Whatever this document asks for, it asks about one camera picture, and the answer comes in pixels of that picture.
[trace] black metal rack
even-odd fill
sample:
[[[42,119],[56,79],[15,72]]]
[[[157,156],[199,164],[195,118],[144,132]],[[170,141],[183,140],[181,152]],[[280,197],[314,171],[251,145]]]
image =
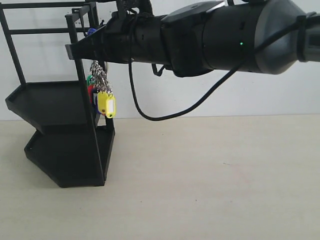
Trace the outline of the black metal rack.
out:
[[[73,8],[65,16],[67,28],[9,29],[5,9]],[[69,33],[78,41],[76,21],[88,14],[90,27],[99,25],[97,4],[83,2],[0,3],[0,22],[20,81],[5,100],[9,110],[36,128],[24,151],[60,187],[103,186],[107,179],[113,141],[114,122],[93,109],[88,95],[81,59],[75,60],[78,81],[26,82],[12,35]]]

